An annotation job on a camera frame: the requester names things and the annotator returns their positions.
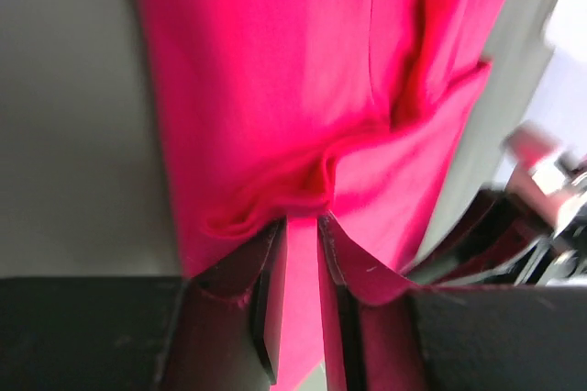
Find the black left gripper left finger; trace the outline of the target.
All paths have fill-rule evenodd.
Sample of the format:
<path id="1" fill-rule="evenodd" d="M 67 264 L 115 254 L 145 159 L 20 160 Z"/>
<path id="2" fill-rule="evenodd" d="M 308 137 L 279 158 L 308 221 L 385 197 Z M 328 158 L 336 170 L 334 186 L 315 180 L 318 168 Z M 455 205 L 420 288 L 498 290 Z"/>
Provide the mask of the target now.
<path id="1" fill-rule="evenodd" d="M 267 390 L 287 256 L 277 220 L 201 274 L 9 277 L 4 390 Z"/>

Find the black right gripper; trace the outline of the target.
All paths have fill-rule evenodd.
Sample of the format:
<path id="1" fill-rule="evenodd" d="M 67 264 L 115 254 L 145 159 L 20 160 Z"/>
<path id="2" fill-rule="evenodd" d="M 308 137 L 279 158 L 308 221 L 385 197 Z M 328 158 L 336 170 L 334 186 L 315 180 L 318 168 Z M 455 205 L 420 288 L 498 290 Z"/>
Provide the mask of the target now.
<path id="1" fill-rule="evenodd" d="M 478 284 L 496 275 L 514 281 L 549 233 L 550 225 L 520 196 L 485 187 L 407 278 L 420 285 Z"/>

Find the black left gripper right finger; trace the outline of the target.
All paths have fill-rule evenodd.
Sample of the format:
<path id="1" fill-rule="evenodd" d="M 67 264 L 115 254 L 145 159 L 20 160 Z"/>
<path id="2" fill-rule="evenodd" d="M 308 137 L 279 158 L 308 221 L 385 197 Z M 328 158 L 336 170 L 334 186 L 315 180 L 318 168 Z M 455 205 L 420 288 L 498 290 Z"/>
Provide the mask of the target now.
<path id="1" fill-rule="evenodd" d="M 583 285 L 416 285 L 318 221 L 331 390 L 583 390 Z"/>

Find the pink red t shirt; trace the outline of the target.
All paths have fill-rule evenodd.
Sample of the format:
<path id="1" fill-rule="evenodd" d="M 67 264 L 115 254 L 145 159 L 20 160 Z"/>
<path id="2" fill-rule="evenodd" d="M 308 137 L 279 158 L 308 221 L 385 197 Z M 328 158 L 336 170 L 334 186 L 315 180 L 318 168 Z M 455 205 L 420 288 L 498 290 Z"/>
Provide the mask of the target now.
<path id="1" fill-rule="evenodd" d="M 138 0 L 186 274 L 288 219 L 278 389 L 323 357 L 317 217 L 415 257 L 504 1 Z"/>

